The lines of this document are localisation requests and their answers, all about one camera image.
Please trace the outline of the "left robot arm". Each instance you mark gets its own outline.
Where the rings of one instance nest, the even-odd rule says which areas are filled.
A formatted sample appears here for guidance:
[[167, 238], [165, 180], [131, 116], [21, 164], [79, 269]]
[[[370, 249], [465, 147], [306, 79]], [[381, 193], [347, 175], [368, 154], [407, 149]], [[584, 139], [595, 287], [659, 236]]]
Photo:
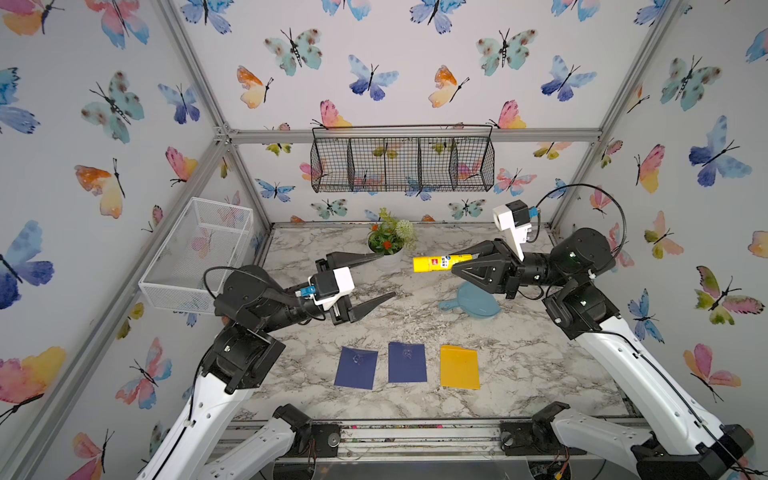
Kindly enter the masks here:
[[248, 439], [210, 457], [235, 413], [262, 386], [285, 350], [274, 332], [311, 321], [355, 323], [393, 298], [386, 293], [355, 305], [352, 268], [376, 253], [332, 252], [317, 260], [306, 282], [284, 287], [260, 266], [227, 267], [213, 296], [226, 326], [202, 356], [187, 403], [141, 479], [311, 479], [329, 436], [291, 404], [276, 408]]

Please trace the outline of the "yellow glue stick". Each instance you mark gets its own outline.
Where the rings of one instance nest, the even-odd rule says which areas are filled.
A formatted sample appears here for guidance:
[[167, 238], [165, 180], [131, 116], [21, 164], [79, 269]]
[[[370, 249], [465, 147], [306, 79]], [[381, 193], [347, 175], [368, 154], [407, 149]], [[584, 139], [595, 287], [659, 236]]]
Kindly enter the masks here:
[[422, 256], [413, 259], [415, 273], [450, 271], [454, 265], [473, 259], [471, 254], [451, 254], [443, 256]]

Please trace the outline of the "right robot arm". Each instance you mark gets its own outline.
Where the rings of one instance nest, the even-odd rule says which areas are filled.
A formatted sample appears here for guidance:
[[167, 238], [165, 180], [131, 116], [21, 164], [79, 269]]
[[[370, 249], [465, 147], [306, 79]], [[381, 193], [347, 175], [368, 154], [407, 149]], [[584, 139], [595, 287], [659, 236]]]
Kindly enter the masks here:
[[526, 253], [538, 228], [521, 200], [493, 211], [502, 237], [459, 251], [451, 272], [489, 294], [517, 296], [537, 286], [550, 320], [610, 374], [639, 410], [644, 429], [585, 415], [554, 402], [533, 418], [547, 443], [576, 448], [622, 467], [640, 479], [724, 479], [731, 473], [766, 477], [747, 465], [754, 439], [738, 424], [724, 424], [698, 403], [643, 346], [616, 305], [595, 285], [621, 251], [592, 228], [580, 228], [548, 253]]

